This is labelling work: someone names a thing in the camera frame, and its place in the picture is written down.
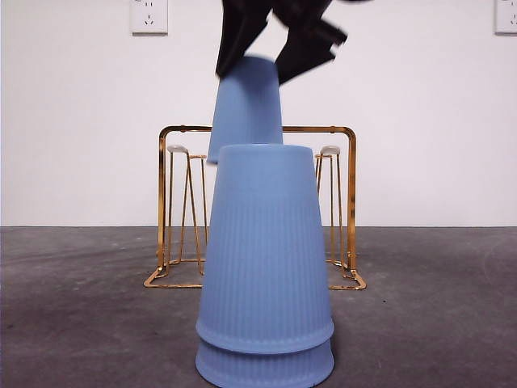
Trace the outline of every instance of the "gold wire frame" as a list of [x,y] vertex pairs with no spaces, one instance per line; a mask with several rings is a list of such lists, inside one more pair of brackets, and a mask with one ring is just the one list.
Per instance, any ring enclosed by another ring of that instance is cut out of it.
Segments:
[[[144,281],[144,286],[148,288],[160,289],[200,289],[201,284],[154,284],[156,279],[163,278],[169,275],[170,266],[177,264],[177,260],[170,259],[170,250],[166,248],[166,138],[169,133],[209,133],[212,127],[208,126],[186,126],[176,125],[165,127],[158,138],[158,249],[157,257],[158,264],[154,272]],[[356,159],[356,138],[355,133],[347,127],[284,127],[284,133],[342,133],[348,139],[348,191],[347,191],[347,260],[345,260],[344,243],[340,244],[339,260],[331,258],[330,261],[334,265],[341,267],[342,276],[344,279],[353,280],[356,285],[330,285],[329,289],[343,290],[343,289],[365,289],[366,282],[357,272],[357,254],[355,251],[355,159]],[[317,165],[317,173],[321,172],[322,159]],[[187,177],[191,182],[191,166],[189,155],[187,154]],[[339,180],[339,192],[341,192],[341,182]],[[192,202],[192,212],[195,214],[195,208]],[[190,259],[189,261],[196,261],[198,265],[204,260],[200,258],[199,250],[197,259]]]

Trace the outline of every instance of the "electrical outlet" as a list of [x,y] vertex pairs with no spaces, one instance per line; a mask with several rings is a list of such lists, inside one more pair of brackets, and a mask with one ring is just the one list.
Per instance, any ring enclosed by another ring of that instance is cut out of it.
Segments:
[[166,34],[169,0],[131,0],[133,34]]
[[495,0],[495,33],[517,35],[517,0]]

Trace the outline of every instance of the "stacked cups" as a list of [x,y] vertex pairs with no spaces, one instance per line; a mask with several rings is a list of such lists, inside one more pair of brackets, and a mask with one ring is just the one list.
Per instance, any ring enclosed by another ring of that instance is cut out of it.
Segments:
[[222,387],[295,388],[334,367],[312,151],[221,148],[195,364]]

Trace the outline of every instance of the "blue plastic cup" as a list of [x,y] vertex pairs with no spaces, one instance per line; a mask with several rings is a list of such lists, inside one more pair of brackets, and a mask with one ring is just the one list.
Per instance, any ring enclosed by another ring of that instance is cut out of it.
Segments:
[[196,324],[204,341],[273,355],[332,336],[311,149],[223,147],[210,233]]
[[201,341],[195,367],[206,380],[224,388],[306,388],[329,376],[334,358],[329,340],[273,356],[230,352]]
[[218,162],[222,146],[283,142],[276,65],[243,57],[219,84],[207,162]]

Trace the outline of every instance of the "floor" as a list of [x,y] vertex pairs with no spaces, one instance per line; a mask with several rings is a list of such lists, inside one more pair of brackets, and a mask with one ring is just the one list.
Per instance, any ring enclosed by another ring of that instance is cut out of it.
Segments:
[[[516,387],[517,228],[359,228],[321,388]],[[199,290],[145,289],[155,228],[2,229],[2,387],[208,387]],[[194,281],[195,265],[177,267]],[[329,266],[331,281],[339,282]]]

